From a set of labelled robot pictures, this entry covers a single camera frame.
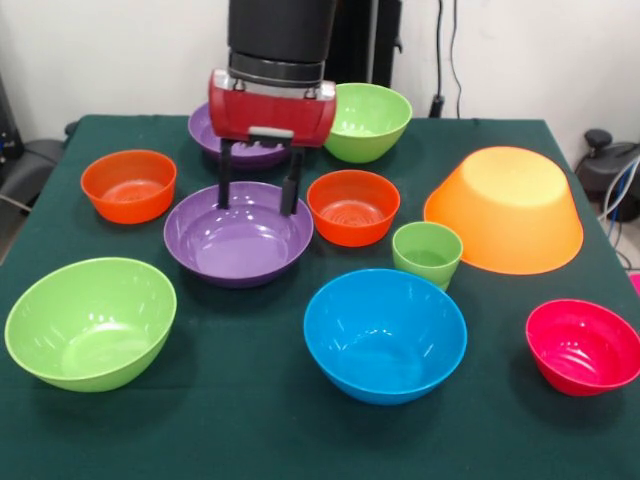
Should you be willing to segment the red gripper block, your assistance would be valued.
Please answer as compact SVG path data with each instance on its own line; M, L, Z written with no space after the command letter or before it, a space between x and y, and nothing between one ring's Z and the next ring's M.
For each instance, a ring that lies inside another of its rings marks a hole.
M337 87L323 80L312 87L268 86L235 78L224 69L215 69L209 80L209 115L214 133L222 138L219 158L218 207L229 208L232 147L265 138L287 142L291 166L285 177L280 214L297 212L303 149L321 147L333 126Z

